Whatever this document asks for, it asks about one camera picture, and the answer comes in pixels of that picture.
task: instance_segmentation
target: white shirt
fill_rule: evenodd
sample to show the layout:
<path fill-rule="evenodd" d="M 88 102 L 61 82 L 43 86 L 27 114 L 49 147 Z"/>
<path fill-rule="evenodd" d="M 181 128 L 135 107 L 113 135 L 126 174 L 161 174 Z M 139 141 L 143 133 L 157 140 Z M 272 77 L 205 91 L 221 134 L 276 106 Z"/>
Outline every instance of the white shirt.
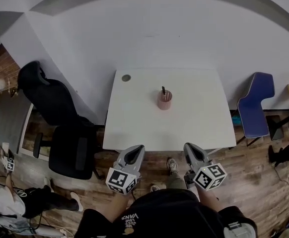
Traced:
<path fill-rule="evenodd" d="M 0 214 L 2 215 L 23 215 L 25 205 L 21 198 L 14 193 L 13 197 L 6 186 L 0 185 Z"/>

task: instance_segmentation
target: black pants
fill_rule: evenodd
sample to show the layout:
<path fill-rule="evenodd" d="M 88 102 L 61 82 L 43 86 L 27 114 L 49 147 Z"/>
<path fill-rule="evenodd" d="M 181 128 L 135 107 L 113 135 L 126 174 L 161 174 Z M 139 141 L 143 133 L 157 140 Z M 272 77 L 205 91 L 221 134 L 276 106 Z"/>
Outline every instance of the black pants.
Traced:
<path fill-rule="evenodd" d="M 43 211 L 52 209 L 78 211 L 79 205 L 75 199 L 67 199 L 56 193 L 52 193 L 48 186 L 44 188 L 28 188 L 18 190 L 25 205 L 24 218 L 32 219 L 40 215 Z"/>

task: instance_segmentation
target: pen holder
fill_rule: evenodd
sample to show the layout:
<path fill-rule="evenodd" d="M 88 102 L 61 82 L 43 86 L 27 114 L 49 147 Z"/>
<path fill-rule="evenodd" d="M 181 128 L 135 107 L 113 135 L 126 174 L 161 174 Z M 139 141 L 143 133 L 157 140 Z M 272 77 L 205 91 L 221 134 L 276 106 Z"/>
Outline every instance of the pen holder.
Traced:
<path fill-rule="evenodd" d="M 172 93 L 168 90 L 165 91 L 165 95 L 163 91 L 158 93 L 158 107 L 161 110 L 168 110 L 171 107 Z"/>

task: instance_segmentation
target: brick wall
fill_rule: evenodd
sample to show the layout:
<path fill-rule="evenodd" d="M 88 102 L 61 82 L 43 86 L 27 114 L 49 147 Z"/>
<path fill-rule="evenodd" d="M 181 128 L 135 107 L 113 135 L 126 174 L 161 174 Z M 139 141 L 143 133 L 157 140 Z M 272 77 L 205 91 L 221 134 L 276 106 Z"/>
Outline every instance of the brick wall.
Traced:
<path fill-rule="evenodd" d="M 20 67 L 12 59 L 8 51 L 4 46 L 0 45 L 0 78 L 3 78 L 6 82 L 4 90 L 9 88 L 8 80 L 10 81 L 10 88 L 17 87 L 17 76 L 20 71 Z"/>

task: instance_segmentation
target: blue chair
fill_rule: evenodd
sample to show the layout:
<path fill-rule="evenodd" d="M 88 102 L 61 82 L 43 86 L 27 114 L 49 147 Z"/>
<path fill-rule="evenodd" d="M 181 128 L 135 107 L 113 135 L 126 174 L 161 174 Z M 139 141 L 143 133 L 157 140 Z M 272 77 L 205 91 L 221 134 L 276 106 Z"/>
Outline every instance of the blue chair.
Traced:
<path fill-rule="evenodd" d="M 256 72 L 253 75 L 247 94 L 237 102 L 237 109 L 242 122 L 244 137 L 254 138 L 247 146 L 255 143 L 262 136 L 269 134 L 266 117 L 261 106 L 264 99 L 275 95 L 274 80 L 271 74 Z"/>

